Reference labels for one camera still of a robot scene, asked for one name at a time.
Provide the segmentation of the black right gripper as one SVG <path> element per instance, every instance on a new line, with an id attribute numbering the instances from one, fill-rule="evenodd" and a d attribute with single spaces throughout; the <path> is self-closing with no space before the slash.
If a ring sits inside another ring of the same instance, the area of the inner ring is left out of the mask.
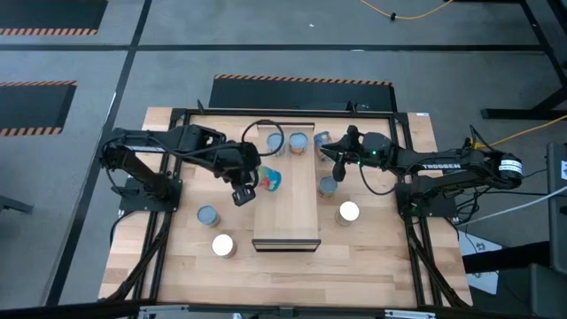
<path id="1" fill-rule="evenodd" d="M 356 164 L 367 167 L 377 165 L 377 133 L 361 133 L 354 125 L 349 125 L 346 131 L 347 142 L 322 144 L 320 151 L 323 154 L 337 154 L 332 170 L 333 179 L 343 182 L 346 176 L 346 164 Z"/>

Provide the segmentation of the bare silver tin can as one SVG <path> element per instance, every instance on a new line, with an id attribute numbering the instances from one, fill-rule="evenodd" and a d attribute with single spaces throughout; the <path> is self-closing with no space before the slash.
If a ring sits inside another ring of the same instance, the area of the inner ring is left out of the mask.
<path id="1" fill-rule="evenodd" d="M 322 152 L 322 147 L 325 144 L 330 144 L 332 138 L 329 131 L 323 131 L 314 135 L 315 150 L 320 161 L 329 161 L 330 157 Z"/>

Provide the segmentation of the green can with red swirls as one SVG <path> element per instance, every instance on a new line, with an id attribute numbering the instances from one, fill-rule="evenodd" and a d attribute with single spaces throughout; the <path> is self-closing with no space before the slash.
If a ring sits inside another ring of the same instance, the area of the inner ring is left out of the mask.
<path id="1" fill-rule="evenodd" d="M 321 198 L 332 197 L 338 188 L 338 182 L 334 180 L 332 175 L 322 177 L 318 183 L 317 192 Z"/>

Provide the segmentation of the white-ended multicolour label can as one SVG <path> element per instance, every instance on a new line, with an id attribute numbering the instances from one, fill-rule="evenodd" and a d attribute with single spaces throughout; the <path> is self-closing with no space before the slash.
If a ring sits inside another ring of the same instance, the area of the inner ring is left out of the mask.
<path id="1" fill-rule="evenodd" d="M 266 166 L 259 166 L 257 168 L 259 186 L 266 191 L 275 192 L 278 190 L 281 182 L 282 175 L 279 171 Z"/>

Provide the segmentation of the teal tin can orange letters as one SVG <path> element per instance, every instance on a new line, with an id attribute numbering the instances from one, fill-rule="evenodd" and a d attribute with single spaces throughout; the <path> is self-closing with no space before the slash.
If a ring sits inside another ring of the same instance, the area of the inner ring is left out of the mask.
<path id="1" fill-rule="evenodd" d="M 215 227 L 221 221 L 221 217 L 212 206 L 202 206 L 198 210 L 198 221 L 208 227 Z"/>

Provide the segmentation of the orange slices print tin can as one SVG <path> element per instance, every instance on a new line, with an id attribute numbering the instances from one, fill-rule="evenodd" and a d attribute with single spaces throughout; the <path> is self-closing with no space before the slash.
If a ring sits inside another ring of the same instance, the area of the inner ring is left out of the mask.
<path id="1" fill-rule="evenodd" d="M 305 133 L 295 132 L 290 134 L 289 149 L 294 155 L 302 155 L 308 147 L 308 138 Z"/>

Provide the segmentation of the carrots label tin can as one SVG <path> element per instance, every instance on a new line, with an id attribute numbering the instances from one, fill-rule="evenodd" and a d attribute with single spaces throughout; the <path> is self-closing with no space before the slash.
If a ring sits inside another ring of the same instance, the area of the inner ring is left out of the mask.
<path id="1" fill-rule="evenodd" d="M 360 208 L 353 201 L 343 202 L 335 213 L 335 221 L 338 225 L 350 226 L 360 217 Z"/>

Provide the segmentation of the red and yellow tin can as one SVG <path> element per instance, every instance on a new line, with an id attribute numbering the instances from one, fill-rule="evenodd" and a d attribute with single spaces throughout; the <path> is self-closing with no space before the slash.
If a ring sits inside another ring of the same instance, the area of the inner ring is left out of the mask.
<path id="1" fill-rule="evenodd" d="M 228 234 L 216 236 L 212 241 L 211 247 L 213 253 L 222 258 L 230 258 L 237 251 L 236 241 Z"/>

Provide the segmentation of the black hazard-striped floor mat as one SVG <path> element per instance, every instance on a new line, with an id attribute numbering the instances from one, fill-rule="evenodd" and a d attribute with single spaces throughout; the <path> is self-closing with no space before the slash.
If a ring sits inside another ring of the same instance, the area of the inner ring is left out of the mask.
<path id="1" fill-rule="evenodd" d="M 0 136 L 63 131 L 77 81 L 0 82 Z"/>
<path id="2" fill-rule="evenodd" d="M 217 74 L 211 108 L 398 111 L 390 82 L 281 75 Z"/>
<path id="3" fill-rule="evenodd" d="M 0 35 L 95 35 L 108 0 L 0 0 Z"/>

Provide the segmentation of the rig crossbar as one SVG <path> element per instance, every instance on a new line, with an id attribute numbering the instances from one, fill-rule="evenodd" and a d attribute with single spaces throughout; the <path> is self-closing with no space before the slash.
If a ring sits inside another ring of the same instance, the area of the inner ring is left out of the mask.
<path id="1" fill-rule="evenodd" d="M 441 319 L 428 311 L 353 307 L 251 306 L 159 304 L 154 300 L 100 300 L 97 302 L 0 310 L 0 319 L 118 319 L 159 312 L 249 313 L 293 318 L 300 315 L 359 315 L 377 319 Z"/>

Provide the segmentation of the white paper sheet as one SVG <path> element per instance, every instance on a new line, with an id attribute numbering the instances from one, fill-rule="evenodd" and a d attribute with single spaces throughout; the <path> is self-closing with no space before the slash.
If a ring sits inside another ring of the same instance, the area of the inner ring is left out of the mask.
<path id="1" fill-rule="evenodd" d="M 458 231 L 459 247 L 462 256 L 469 256 L 476 253 L 486 253 L 502 249 L 492 241 L 476 237 L 474 235 Z M 471 273 L 467 275 L 469 286 L 495 295 L 498 290 L 498 272 Z"/>

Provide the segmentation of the grey cabinet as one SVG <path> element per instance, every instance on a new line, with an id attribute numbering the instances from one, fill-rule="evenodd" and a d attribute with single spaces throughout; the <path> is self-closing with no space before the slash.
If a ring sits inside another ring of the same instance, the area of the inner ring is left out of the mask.
<path id="1" fill-rule="evenodd" d="M 550 265 L 567 276 L 567 143 L 547 145 Z"/>

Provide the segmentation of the dark grey seat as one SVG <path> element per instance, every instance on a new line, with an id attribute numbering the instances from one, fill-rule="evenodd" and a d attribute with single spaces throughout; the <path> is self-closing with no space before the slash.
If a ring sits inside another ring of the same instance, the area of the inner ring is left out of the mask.
<path id="1" fill-rule="evenodd" d="M 567 247 L 557 251 L 555 245 L 542 241 L 462 258 L 467 274 L 526 269 L 530 313 L 567 319 Z"/>

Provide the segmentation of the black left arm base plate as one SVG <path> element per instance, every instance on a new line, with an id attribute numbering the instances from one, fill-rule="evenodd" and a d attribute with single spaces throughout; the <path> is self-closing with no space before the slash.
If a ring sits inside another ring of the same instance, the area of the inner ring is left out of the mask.
<path id="1" fill-rule="evenodd" d="M 147 191 L 139 181 L 128 178 L 125 186 L 121 188 L 120 210 L 174 212 L 179 206 L 183 181 L 170 179 L 169 188 L 169 195 L 165 199 L 157 198 Z"/>

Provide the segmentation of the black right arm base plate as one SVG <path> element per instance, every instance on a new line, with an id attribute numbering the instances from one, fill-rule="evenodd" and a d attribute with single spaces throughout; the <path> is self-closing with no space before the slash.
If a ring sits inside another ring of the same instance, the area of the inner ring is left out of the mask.
<path id="1" fill-rule="evenodd" d="M 454 199 L 446 198 L 441 193 L 417 194 L 407 183 L 397 183 L 394 186 L 394 193 L 399 215 L 403 218 L 456 216 Z"/>

